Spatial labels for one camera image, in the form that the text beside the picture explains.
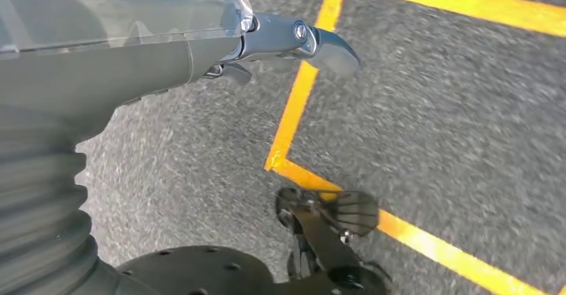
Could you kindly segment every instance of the screw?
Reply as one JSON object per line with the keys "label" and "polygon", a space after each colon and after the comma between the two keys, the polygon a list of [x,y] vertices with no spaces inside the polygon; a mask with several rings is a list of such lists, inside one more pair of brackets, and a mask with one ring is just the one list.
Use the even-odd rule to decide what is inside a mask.
{"label": "screw", "polygon": [[295,38],[303,40],[306,37],[306,26],[303,23],[297,23],[295,26]]}

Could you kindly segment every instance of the asphalt ground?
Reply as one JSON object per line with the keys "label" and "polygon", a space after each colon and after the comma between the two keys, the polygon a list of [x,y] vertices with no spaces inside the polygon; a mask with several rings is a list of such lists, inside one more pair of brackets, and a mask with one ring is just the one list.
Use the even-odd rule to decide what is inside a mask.
{"label": "asphalt ground", "polygon": [[[311,23],[322,2],[250,1]],[[336,32],[364,68],[351,79],[321,72],[288,157],[557,294],[566,284],[566,41],[403,0],[344,0]],[[290,181],[264,163],[298,63],[247,67],[254,80],[243,87],[203,80],[121,107],[80,146],[89,159],[78,181],[90,188],[85,209],[104,260],[217,244],[285,279],[290,236],[272,205]],[[380,232],[357,248],[399,294],[488,294]]]}

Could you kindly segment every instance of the yellow road marking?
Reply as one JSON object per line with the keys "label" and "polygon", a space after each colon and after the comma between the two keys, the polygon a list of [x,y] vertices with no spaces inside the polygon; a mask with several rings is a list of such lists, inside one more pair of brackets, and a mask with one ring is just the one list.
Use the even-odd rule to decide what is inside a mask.
{"label": "yellow road marking", "polygon": [[[423,5],[429,5],[440,9],[463,13],[472,17],[522,27],[553,35],[566,35],[566,13],[562,8],[548,6],[540,3],[520,0],[476,0],[463,1],[465,4],[458,7],[458,3],[452,5],[450,0],[409,0]],[[343,0],[324,0],[318,15],[316,26],[334,30],[334,26],[340,17]],[[487,9],[494,7],[488,3],[503,3],[495,6],[499,11],[512,11],[519,9],[518,14],[532,12],[531,21],[526,20],[524,15],[497,15]],[[546,17],[550,24],[545,25],[541,19]],[[300,123],[300,118],[308,101],[310,91],[316,80],[318,70],[303,62],[296,76],[293,89],[287,101],[280,125],[274,138],[270,153],[267,157],[265,168],[273,170],[277,174],[296,182],[299,186],[311,190],[341,190],[337,185],[324,180],[303,167],[288,160],[287,155],[293,137]],[[421,230],[420,228],[397,218],[396,216],[381,210],[380,224],[377,229],[391,238],[398,240],[404,245],[421,253],[422,255],[438,262],[453,270],[457,274],[482,286],[493,294],[502,295],[544,295],[536,288],[516,279],[515,277],[479,260],[478,258],[463,252],[462,250],[448,244],[447,242]],[[566,295],[566,287],[560,295]]]}
{"label": "yellow road marking", "polygon": [[[323,0],[315,26],[328,31],[334,30],[341,11],[342,0]],[[301,63],[267,157],[266,170],[278,167],[286,159],[317,74],[316,68],[304,61]]]}
{"label": "yellow road marking", "polygon": [[528,0],[407,0],[421,5],[460,13],[566,37],[566,8]]}

